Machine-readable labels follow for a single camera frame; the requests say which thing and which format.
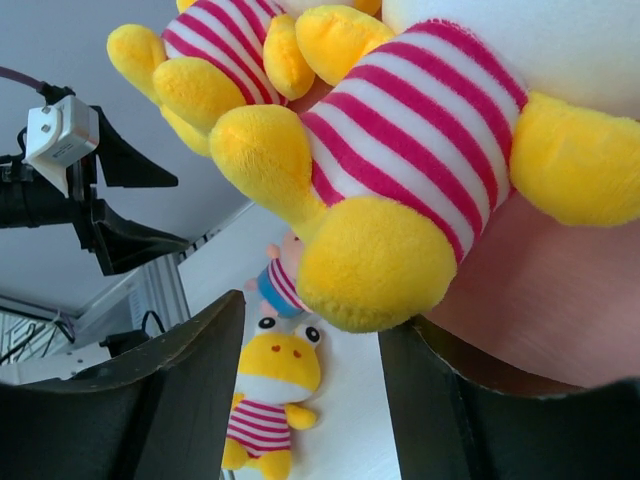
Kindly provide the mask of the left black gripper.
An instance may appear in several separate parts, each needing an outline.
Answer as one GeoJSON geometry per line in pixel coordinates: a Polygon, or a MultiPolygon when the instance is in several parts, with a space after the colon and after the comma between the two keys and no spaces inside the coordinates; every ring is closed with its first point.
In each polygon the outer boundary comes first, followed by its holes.
{"type": "MultiPolygon", "coordinates": [[[[106,185],[124,188],[176,187],[178,178],[131,146],[111,125],[104,111],[97,113],[100,160],[106,185]]],[[[38,228],[71,224],[85,250],[94,250],[104,275],[119,275],[159,257],[190,246],[184,238],[127,220],[104,200],[95,200],[96,156],[89,154],[65,171],[69,192],[63,193],[25,156],[1,157],[1,227],[38,228]],[[94,224],[92,204],[94,202],[94,224]]]]}

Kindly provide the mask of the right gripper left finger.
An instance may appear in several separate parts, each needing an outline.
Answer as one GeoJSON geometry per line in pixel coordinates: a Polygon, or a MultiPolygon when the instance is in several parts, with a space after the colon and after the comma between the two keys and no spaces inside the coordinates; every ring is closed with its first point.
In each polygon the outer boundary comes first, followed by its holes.
{"type": "Polygon", "coordinates": [[[68,380],[2,385],[2,478],[219,478],[244,321],[231,290],[68,380]]]}

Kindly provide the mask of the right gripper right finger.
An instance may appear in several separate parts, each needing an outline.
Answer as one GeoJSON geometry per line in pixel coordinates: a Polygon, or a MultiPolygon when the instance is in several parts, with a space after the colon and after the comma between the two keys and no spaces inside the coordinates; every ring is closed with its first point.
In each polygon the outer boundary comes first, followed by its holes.
{"type": "Polygon", "coordinates": [[[402,478],[638,478],[638,379],[551,381],[421,316],[378,339],[402,478]]]}

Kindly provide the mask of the yellow frog plush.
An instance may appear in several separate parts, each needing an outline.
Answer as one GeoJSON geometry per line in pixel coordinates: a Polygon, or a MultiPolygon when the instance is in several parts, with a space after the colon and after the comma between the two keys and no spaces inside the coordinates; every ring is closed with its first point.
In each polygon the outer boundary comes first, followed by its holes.
{"type": "Polygon", "coordinates": [[[155,104],[195,153],[226,112],[244,105],[286,106],[316,78],[295,23],[313,1],[180,1],[161,33],[121,25],[107,39],[114,68],[155,104]]]}
{"type": "Polygon", "coordinates": [[[240,389],[233,395],[221,467],[258,470],[265,479],[286,479],[292,464],[291,431],[307,430],[317,415],[302,403],[318,390],[316,353],[321,331],[300,323],[285,330],[280,319],[263,317],[242,348],[237,368],[240,389]]]}
{"type": "Polygon", "coordinates": [[[639,215],[635,1],[388,1],[307,10],[329,93],[239,107],[222,174],[301,238],[297,292],[350,332],[437,305],[512,192],[568,225],[639,215]]]}

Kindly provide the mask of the peach boy plush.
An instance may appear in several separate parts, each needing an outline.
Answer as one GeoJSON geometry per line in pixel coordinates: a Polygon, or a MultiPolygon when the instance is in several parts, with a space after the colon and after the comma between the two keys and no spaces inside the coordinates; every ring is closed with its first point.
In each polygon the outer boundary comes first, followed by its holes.
{"type": "Polygon", "coordinates": [[[293,232],[287,232],[279,245],[269,244],[269,262],[257,277],[249,279],[246,290],[260,294],[260,311],[266,317],[295,318],[312,310],[296,290],[296,278],[304,244],[293,232]]]}

